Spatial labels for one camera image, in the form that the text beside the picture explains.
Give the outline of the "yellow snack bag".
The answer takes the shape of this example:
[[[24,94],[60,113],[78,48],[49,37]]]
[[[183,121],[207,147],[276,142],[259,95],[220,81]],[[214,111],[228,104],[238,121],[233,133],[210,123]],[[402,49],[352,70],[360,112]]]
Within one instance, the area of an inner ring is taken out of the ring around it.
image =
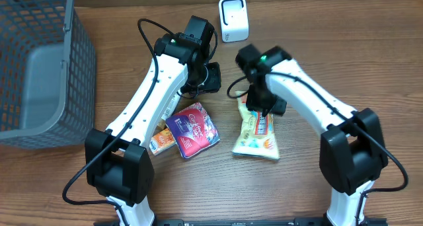
[[[249,110],[246,106],[247,97],[246,94],[237,99],[242,123],[241,133],[232,153],[278,161],[280,154],[274,133],[273,115],[263,116],[261,112]]]

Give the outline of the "white tube with gold cap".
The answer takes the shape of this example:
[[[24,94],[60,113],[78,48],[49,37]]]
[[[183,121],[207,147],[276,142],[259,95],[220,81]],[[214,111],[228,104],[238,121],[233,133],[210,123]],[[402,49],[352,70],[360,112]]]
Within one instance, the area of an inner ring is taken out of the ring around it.
[[[157,127],[159,129],[161,129],[161,130],[165,129],[166,119],[168,117],[172,116],[172,114],[175,111],[179,101],[180,101],[180,96],[178,95],[178,93],[176,93],[172,97],[171,101],[169,102],[169,105],[167,106],[164,114],[161,116],[159,123],[157,124]]]

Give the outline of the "red purple pad pack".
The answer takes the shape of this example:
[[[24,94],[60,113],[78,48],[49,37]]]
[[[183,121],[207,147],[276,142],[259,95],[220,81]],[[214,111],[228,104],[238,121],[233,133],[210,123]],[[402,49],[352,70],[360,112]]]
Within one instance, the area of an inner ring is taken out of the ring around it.
[[[195,102],[167,118],[166,125],[185,159],[220,141],[216,125],[200,102]]]

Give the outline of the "orange small box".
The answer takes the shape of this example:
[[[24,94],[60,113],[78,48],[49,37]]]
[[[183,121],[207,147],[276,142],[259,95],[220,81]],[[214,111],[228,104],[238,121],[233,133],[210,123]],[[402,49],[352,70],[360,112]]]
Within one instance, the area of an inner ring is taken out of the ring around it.
[[[176,145],[176,141],[174,140],[171,131],[166,128],[151,138],[149,148],[152,154],[158,155],[174,145]]]

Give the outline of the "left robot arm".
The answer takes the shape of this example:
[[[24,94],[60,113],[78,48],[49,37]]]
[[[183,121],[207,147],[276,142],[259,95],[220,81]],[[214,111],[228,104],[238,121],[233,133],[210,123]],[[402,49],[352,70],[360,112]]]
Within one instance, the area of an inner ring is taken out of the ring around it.
[[[155,44],[148,74],[122,113],[85,139],[87,182],[114,207],[114,225],[155,225],[147,193],[154,168],[147,148],[174,96],[196,97],[221,88],[219,65],[211,62],[217,37],[206,19],[191,16],[184,32],[166,31]]]

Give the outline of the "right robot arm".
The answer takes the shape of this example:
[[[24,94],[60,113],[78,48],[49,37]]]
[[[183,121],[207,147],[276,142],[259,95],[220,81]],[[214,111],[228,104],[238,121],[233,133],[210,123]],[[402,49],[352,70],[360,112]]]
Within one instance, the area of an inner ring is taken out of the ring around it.
[[[388,163],[376,113],[369,108],[357,111],[333,97],[279,46],[260,53],[250,44],[239,50],[235,61],[250,82],[249,110],[282,115],[290,104],[319,136],[319,167],[332,187],[323,224],[363,223],[362,194],[373,188]]]

